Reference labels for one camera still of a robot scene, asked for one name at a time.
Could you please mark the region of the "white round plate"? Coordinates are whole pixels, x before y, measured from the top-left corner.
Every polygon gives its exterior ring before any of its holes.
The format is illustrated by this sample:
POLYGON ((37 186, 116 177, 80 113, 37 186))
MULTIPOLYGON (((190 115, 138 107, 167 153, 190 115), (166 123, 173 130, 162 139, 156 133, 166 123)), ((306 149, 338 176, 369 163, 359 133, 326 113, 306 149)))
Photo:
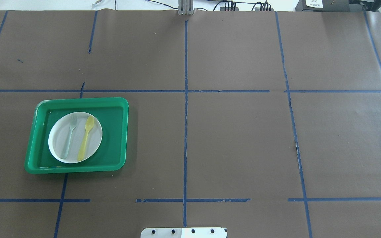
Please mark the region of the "white round plate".
POLYGON ((59 119, 52 127, 48 137, 48 147, 51 154, 56 160, 65 164, 81 163, 90 158, 100 147, 103 138, 103 128, 95 116, 86 112, 73 113, 77 114, 77 126, 73 131, 68 157, 66 159, 62 159, 61 155, 68 135, 72 113, 59 119), (89 133, 84 160, 79 162, 77 161, 77 155, 85 133, 85 123, 88 116, 94 117, 94 127, 89 133))

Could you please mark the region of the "black box with label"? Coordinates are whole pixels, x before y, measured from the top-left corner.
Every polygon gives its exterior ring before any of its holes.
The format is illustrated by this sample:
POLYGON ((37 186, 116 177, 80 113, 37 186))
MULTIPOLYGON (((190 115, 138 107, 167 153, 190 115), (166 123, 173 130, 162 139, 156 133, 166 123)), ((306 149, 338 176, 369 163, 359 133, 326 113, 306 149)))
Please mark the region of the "black box with label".
POLYGON ((296 12, 362 12, 359 4, 351 4, 349 0, 299 0, 296 12))

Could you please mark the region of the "yellow plastic spoon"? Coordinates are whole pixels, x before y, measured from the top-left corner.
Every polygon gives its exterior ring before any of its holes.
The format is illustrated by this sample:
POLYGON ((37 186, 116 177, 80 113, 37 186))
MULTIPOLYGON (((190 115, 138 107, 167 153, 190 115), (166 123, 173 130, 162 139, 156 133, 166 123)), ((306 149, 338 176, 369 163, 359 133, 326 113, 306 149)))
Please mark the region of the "yellow plastic spoon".
POLYGON ((85 133, 84 133, 83 140, 77 155, 77 161, 79 162, 84 160, 86 148, 87 148, 87 140, 89 137, 89 133, 93 127, 94 127, 94 117, 88 116, 85 123, 85 133))

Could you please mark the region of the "green plastic tray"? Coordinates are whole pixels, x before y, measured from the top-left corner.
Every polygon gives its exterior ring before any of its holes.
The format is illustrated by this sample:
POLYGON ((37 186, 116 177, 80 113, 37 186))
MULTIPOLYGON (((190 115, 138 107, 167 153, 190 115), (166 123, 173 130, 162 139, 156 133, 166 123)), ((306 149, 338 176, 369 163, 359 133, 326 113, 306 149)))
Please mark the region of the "green plastic tray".
POLYGON ((85 98, 41 101, 34 112, 24 167, 30 174, 100 172, 120 169, 126 161, 128 108, 126 99, 85 98), (95 116, 103 138, 98 150, 76 164, 62 163, 51 154, 48 137, 55 123, 67 114, 86 112, 95 116))

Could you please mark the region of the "grey aluminium frame post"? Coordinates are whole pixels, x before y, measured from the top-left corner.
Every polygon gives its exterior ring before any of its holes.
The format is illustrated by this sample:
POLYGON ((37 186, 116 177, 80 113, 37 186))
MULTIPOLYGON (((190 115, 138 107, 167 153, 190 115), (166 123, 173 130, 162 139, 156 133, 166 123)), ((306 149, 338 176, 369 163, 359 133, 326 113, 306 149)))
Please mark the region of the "grey aluminium frame post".
POLYGON ((195 8, 193 0, 178 0, 178 15, 193 15, 195 8))

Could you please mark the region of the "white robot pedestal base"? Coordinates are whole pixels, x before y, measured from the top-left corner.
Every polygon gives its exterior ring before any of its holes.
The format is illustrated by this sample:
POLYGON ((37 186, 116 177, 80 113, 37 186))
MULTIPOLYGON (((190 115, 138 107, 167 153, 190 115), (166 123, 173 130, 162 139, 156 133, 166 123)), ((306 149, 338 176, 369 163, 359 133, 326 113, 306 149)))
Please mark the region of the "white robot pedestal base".
POLYGON ((170 227, 145 228, 141 238, 227 238, 228 232, 222 227, 170 227))

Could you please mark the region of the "pale green plastic fork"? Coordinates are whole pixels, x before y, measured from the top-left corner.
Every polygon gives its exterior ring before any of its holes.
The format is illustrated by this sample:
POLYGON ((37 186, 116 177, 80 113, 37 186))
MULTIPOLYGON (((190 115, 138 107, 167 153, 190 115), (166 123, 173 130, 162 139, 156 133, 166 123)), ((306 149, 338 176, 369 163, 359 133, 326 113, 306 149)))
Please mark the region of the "pale green plastic fork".
POLYGON ((67 138, 65 140, 64 149, 63 149, 62 155, 61 155, 62 159, 66 159, 68 157, 69 148, 70 148, 71 139, 72 139, 72 134, 73 134, 73 131, 76 128, 76 126, 77 126, 77 114, 72 113, 71 117, 70 117, 70 124, 68 127, 68 135, 67 135, 67 138))

